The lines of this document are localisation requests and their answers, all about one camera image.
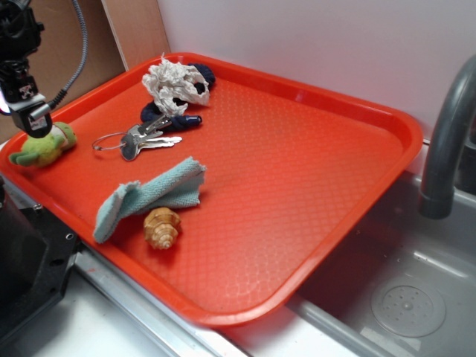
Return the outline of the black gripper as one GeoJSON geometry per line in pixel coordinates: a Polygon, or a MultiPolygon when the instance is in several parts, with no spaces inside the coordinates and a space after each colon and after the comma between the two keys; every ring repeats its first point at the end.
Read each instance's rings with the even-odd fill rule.
{"type": "Polygon", "coordinates": [[[53,124],[43,100],[20,103],[38,93],[28,57],[38,51],[44,30],[29,1],[1,2],[1,113],[11,114],[15,126],[32,138],[44,138],[53,124]]]}

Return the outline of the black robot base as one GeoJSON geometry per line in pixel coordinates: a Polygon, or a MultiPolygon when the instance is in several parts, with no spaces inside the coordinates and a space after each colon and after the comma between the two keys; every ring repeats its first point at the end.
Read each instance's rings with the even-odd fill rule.
{"type": "Polygon", "coordinates": [[[1,180],[1,345],[62,300],[77,241],[47,208],[19,207],[1,180]]]}

